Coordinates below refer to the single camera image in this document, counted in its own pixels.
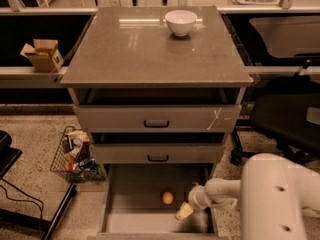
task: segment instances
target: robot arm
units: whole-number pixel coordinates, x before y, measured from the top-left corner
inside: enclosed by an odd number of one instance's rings
[[[285,158],[259,154],[240,180],[211,179],[196,185],[177,212],[184,219],[206,207],[232,209],[240,199],[244,240],[306,240],[302,215],[320,218],[320,175]]]

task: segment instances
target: drawer handle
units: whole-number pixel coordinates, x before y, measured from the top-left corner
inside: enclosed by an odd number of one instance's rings
[[[169,161],[169,156],[166,155],[161,158],[161,156],[148,155],[148,161],[149,162],[167,162],[167,161]]]
[[[169,122],[169,120],[144,120],[143,125],[147,128],[167,128]]]

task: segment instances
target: black cable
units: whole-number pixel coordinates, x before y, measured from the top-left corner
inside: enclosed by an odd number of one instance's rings
[[[42,220],[44,203],[43,203],[40,199],[37,199],[37,198],[35,198],[35,197],[27,194],[27,193],[24,192],[23,190],[19,189],[18,187],[16,187],[15,185],[13,185],[12,183],[10,183],[9,181],[7,181],[7,180],[5,180],[5,179],[2,179],[2,180],[3,180],[5,183],[7,183],[9,186],[11,186],[11,187],[13,187],[14,189],[16,189],[17,191],[21,192],[23,195],[25,195],[25,196],[27,196],[27,197],[29,197],[29,198],[31,198],[31,199],[34,199],[34,200],[40,202],[40,203],[41,203],[41,206],[40,206],[38,203],[36,203],[35,201],[31,201],[31,200],[19,200],[19,199],[11,198],[11,197],[8,196],[8,193],[7,193],[6,188],[3,187],[2,185],[0,185],[0,187],[5,191],[5,194],[6,194],[7,199],[12,200],[12,201],[17,201],[17,202],[30,202],[30,203],[33,203],[33,204],[37,205],[38,208],[39,208],[39,210],[40,210],[40,220]]]

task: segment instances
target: orange ball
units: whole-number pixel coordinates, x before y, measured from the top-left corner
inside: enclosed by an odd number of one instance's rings
[[[162,194],[162,202],[164,204],[167,204],[167,205],[172,204],[173,199],[174,199],[174,196],[173,196],[173,194],[171,192],[169,192],[169,191],[163,192],[163,194]]]

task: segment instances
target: floor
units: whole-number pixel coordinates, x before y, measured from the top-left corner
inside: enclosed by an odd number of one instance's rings
[[[41,199],[44,204],[44,219],[51,220],[69,183],[50,171],[60,138],[66,126],[79,127],[70,105],[1,105],[0,128],[13,137],[12,147],[23,151],[22,156],[6,174],[5,179],[28,194]],[[273,140],[254,132],[240,132],[244,149],[258,152],[277,152]],[[224,179],[240,179],[243,164],[230,163],[231,138],[227,141],[226,152],[217,165],[214,176]],[[320,163],[309,167],[320,172]],[[55,230],[54,240],[85,240],[99,231],[107,182],[86,182],[77,184],[77,194],[68,206]],[[14,189],[1,182],[9,196],[25,199]],[[5,198],[0,189],[1,208],[30,216],[39,216],[39,210],[30,203],[12,202]],[[240,239],[240,207],[232,211],[215,211],[218,235],[229,240]],[[305,218],[309,240],[319,239],[320,220]],[[10,227],[0,229],[0,239],[40,239],[39,234],[26,229],[13,231]]]

